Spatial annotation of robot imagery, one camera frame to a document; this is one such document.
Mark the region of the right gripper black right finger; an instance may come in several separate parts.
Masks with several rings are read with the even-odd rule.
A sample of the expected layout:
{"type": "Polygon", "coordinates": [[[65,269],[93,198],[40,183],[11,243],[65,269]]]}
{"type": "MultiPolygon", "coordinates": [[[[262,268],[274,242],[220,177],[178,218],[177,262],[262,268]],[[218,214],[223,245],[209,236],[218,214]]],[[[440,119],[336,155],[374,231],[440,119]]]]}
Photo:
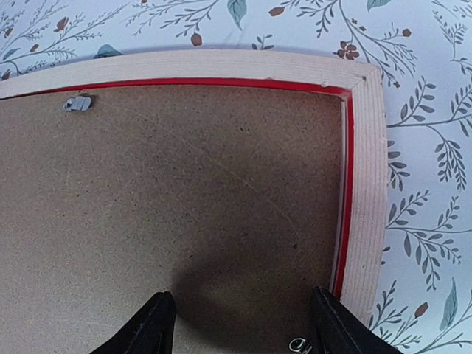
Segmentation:
{"type": "Polygon", "coordinates": [[[314,334],[312,353],[399,354],[362,324],[328,290],[313,289],[310,319],[314,334]]]}

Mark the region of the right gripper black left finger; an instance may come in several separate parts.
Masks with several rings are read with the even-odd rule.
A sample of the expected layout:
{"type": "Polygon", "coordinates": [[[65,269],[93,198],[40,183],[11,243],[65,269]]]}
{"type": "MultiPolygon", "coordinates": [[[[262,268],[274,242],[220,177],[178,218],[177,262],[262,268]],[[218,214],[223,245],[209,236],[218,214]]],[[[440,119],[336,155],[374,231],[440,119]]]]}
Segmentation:
{"type": "Polygon", "coordinates": [[[171,354],[175,322],[176,303],[172,294],[157,292],[91,354],[171,354]]]}

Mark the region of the red wooden picture frame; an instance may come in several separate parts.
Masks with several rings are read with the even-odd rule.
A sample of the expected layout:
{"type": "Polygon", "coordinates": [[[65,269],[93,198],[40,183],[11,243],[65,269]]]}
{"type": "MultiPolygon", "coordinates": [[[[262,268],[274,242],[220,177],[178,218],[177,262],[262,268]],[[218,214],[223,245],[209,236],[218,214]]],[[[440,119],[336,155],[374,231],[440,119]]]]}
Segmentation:
{"type": "Polygon", "coordinates": [[[381,268],[389,180],[378,67],[288,52],[172,50],[86,60],[14,77],[1,83],[1,97],[138,85],[252,86],[324,93],[344,101],[344,201],[333,292],[367,324],[381,268]]]}

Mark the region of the brown cardboard backing board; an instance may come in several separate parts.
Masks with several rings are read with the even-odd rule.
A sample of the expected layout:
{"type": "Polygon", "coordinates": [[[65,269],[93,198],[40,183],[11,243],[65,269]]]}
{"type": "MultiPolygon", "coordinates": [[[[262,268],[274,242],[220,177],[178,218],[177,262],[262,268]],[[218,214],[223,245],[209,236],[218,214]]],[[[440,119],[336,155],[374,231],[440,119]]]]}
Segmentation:
{"type": "Polygon", "coordinates": [[[141,86],[1,102],[1,351],[88,353],[158,291],[175,353],[285,353],[332,273],[341,100],[141,86]]]}

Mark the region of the floral patterned table cover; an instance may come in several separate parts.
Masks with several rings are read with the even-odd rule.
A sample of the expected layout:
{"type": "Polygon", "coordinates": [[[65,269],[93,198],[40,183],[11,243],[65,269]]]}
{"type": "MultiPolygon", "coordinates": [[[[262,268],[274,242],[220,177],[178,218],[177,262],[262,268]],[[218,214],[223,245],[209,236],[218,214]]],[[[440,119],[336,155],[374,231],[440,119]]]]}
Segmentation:
{"type": "Polygon", "coordinates": [[[471,351],[469,1],[3,1],[1,78],[158,49],[288,50],[375,65],[389,151],[370,328],[404,353],[471,351]]]}

